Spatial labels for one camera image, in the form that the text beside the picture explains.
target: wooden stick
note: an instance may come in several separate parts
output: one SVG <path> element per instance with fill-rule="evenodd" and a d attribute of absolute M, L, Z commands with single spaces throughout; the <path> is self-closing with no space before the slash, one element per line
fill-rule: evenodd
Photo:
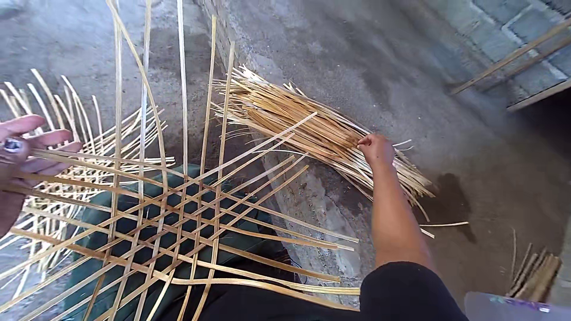
<path fill-rule="evenodd" d="M 529 243 L 528 249 L 525 251 L 524 259 L 521 261 L 520 268 L 517 270 L 517 273 L 512 280 L 512 287 L 516 285 L 516 281 L 520 278 L 521 272 L 523 271 L 523 269 L 525 267 L 525 263 L 528 260 L 528 256 L 529 256 L 531 250 L 532 250 L 532 244 Z"/>
<path fill-rule="evenodd" d="M 210 50 L 210 72 L 208 75 L 208 94 L 206 98 L 206 118 L 204 120 L 204 135 L 202 139 L 202 153 L 200 155 L 200 175 L 204 174 L 204 167 L 206 165 L 206 148 L 208 143 L 208 126 L 210 124 L 210 104 L 212 102 L 212 78 L 214 76 L 214 59 L 216 54 L 216 16 L 212 15 L 212 34 L 211 34 L 211 50 Z M 202 192 L 203 181 L 201 180 L 198 184 L 198 193 Z M 197 209 L 200 210 L 202 207 L 202 197 L 198 199 L 198 207 Z M 199 213 L 196 220 L 196 226 L 199 227 L 201 225 L 202 214 Z M 194 249 L 196 249 L 199 245 L 200 234 L 196 234 L 196 238 L 194 239 Z M 190 271 L 190 279 L 194 279 L 194 275 L 196 273 L 196 264 L 198 261 L 198 252 L 192 256 L 192 267 Z M 184 296 L 183 304 L 180 308 L 180 312 L 177 318 L 177 321 L 182 321 L 184 317 L 184 312 L 186 310 L 186 306 L 188 305 L 188 299 L 190 297 L 190 292 L 192 290 L 192 286 L 188 286 L 186 289 L 186 294 Z"/>
<path fill-rule="evenodd" d="M 115 0 L 114 2 L 114 9 L 119 10 L 119 0 Z M 123 67 L 122 67 L 122 50 L 121 50 L 121 34 L 119 31 L 119 27 L 117 21 L 113 23 L 113 34 L 115 39 L 115 157 L 121 157 L 121 120 L 122 120 L 122 99 L 123 99 Z M 114 169 L 119 170 L 121 166 L 120 162 L 115 162 Z M 119 175 L 113 175 L 113 187 L 119 188 Z M 111 193 L 111 218 L 114 218 L 117 215 L 117 205 L 119 202 L 119 194 L 116 192 Z M 107 235 L 107 242 L 112 242 L 115 239 L 115 229 L 116 224 L 112 223 L 109 226 L 109 230 L 111 231 Z M 103 268 L 108 264 L 108 257 L 111 255 L 111 248 L 109 248 L 105 252 L 105 259 L 103 260 Z M 97 284 L 95 285 L 95 289 L 93 290 L 93 296 L 89 301 L 89 305 L 87 306 L 87 310 L 83 316 L 83 321 L 87 321 L 89 315 L 91 314 L 91 309 L 93 308 L 93 304 L 95 304 L 95 300 L 97 295 L 99 294 L 99 290 L 103 285 L 103 280 L 105 279 L 104 275 L 101 275 L 97 280 Z M 113 310 L 111 314 L 111 319 L 115 316 L 116 309 Z"/>
<path fill-rule="evenodd" d="M 549 31 L 547 31 L 545 34 L 543 34 L 542 36 L 540 36 L 539 38 L 535 39 L 534 41 L 531 41 L 530 43 L 528 43 L 527 45 L 515 50 L 514 52 L 512 52 L 511 54 L 509 54 L 507 57 L 505 57 L 504 59 L 496 62 L 495 64 L 491 65 L 490 68 L 486 69 L 483 73 L 481 73 L 480 75 L 478 75 L 477 77 L 471 79 L 470 81 L 467 81 L 466 83 L 464 83 L 463 85 L 455 88 L 452 90 L 452 94 L 456 95 L 457 93 L 463 91 L 464 89 L 472 86 L 473 84 L 477 83 L 478 81 L 484 79 L 485 77 L 487 77 L 489 74 L 493 73 L 494 71 L 506 66 L 507 64 L 509 64 L 510 62 L 514 61 L 516 58 L 522 56 L 523 54 L 525 54 L 526 52 L 528 52 L 529 50 L 539 46 L 540 44 L 544 43 L 546 40 L 551 39 L 551 37 L 553 37 L 554 35 L 558 34 L 559 32 L 565 30 L 567 27 L 571 26 L 571 18 L 567 18 L 566 20 L 564 20 L 563 22 L 561 22 L 559 25 L 551 28 Z"/>
<path fill-rule="evenodd" d="M 44 92 L 46 93 L 47 100 L 50 101 L 51 108 L 54 110 L 54 112 L 55 112 L 55 117 L 56 117 L 56 119 L 58 120 L 59 128 L 60 128 L 60 129 L 64 129 L 65 126 L 64 126 L 64 124 L 63 124 L 62 114 L 59 112 L 58 105 L 55 103 L 54 96 L 52 95 L 50 88 L 47 86 L 46 81 L 43 80 L 43 78 L 42 78 L 42 76 L 39 74 L 38 70 L 36 70 L 36 69 L 31 69 L 31 72 L 32 72 L 32 74 L 34 74 L 34 76 L 35 76 L 36 79 L 38 80 L 40 86 L 42 86 L 42 89 L 43 89 Z"/>
<path fill-rule="evenodd" d="M 50 113 L 47 112 L 46 104 L 43 103 L 42 97 L 40 97 L 40 95 L 39 95 L 38 91 L 36 90 L 36 88 L 34 87 L 34 85 L 32 85 L 31 83 L 29 83 L 27 85 L 28 85 L 28 88 L 30 89 L 30 91 L 32 92 L 32 95 L 34 95 L 34 98 L 38 102 L 38 105 L 39 105 L 40 109 L 42 110 L 42 113 L 46 117 L 47 125 L 49 126 L 50 130 L 55 130 L 54 122 L 51 120 Z"/>
<path fill-rule="evenodd" d="M 220 139 L 220 153 L 218 156 L 218 166 L 222 166 L 224 163 L 224 147 L 226 146 L 226 129 L 228 124 L 228 103 L 230 101 L 230 79 L 232 79 L 232 68 L 234 66 L 234 46 L 235 42 L 230 41 L 230 56 L 228 58 L 228 73 L 227 73 L 227 86 L 226 86 L 226 95 L 224 96 L 224 111 L 222 117 L 222 138 Z M 222 180 L 222 168 L 218 170 L 218 182 Z M 216 186 L 216 198 L 220 197 L 222 193 L 222 187 L 220 185 Z M 220 220 L 218 216 L 220 215 L 220 202 L 216 203 L 216 208 L 214 209 L 214 235 L 216 235 L 220 229 Z M 211 263 L 216 264 L 216 259 L 218 258 L 218 245 L 219 239 L 217 236 L 214 237 L 214 245 L 212 247 L 212 257 Z M 214 269 L 210 269 L 208 272 L 208 280 L 211 280 L 214 277 Z M 207 284 L 204 287 L 204 291 L 202 292 L 202 297 L 200 298 L 200 302 L 194 312 L 194 316 L 192 317 L 192 321 L 197 321 L 204 304 L 206 302 L 206 297 L 208 296 L 208 292 L 210 291 L 210 284 Z"/>
<path fill-rule="evenodd" d="M 550 88 L 548 88 L 548 89 L 546 89 L 540 93 L 537 93 L 537 94 L 535 94 L 535 95 L 533 95 L 527 99 L 524 99 L 523 101 L 508 107 L 507 111 L 513 112 L 513 111 L 522 109 L 522 108 L 527 107 L 529 105 L 532 105 L 538 101 L 541 101 L 541 100 L 543 100 L 543 99 L 545 99 L 551 95 L 554 95 L 554 94 L 557 94 L 561 91 L 564 91 L 565 89 L 570 88 L 570 87 L 571 87 L 571 79 L 564 81 L 564 82 L 561 82 L 561 83 L 559 83 L 553 87 L 550 87 Z"/>

